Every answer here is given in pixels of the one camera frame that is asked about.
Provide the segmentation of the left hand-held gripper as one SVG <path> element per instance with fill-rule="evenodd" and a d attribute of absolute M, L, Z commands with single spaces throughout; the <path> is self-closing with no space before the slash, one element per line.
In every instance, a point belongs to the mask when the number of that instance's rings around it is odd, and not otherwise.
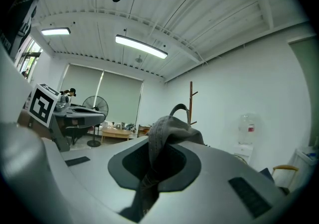
<path fill-rule="evenodd" d="M 50 138 L 61 152 L 70 150 L 70 143 L 62 134 L 58 117 L 64 118 L 66 128 L 87 128 L 101 124 L 106 116 L 97 110 L 82 106 L 70 106 L 67 96 L 54 90 L 45 83 L 37 84 L 31 93 L 27 108 L 28 114 L 43 127 L 47 128 Z"/>

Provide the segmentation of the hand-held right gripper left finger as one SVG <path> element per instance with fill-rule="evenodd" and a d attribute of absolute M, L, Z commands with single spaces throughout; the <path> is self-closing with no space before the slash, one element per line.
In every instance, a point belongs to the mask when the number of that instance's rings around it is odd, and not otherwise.
<path fill-rule="evenodd" d="M 59 152 L 43 139 L 49 167 L 72 216 L 131 216 L 135 191 L 120 187 L 108 170 L 111 158 L 146 137 L 92 149 Z"/>

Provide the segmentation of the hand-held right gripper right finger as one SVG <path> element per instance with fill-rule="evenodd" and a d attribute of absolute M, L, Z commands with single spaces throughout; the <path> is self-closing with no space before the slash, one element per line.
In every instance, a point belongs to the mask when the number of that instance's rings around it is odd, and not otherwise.
<path fill-rule="evenodd" d="M 254 218 L 228 181 L 243 178 L 269 204 L 271 210 L 279 207 L 286 198 L 273 182 L 223 150 L 192 142 L 182 142 L 180 145 L 199 157 L 200 174 L 181 192 L 160 193 L 141 223 L 271 224 L 275 221 L 271 211 Z"/>

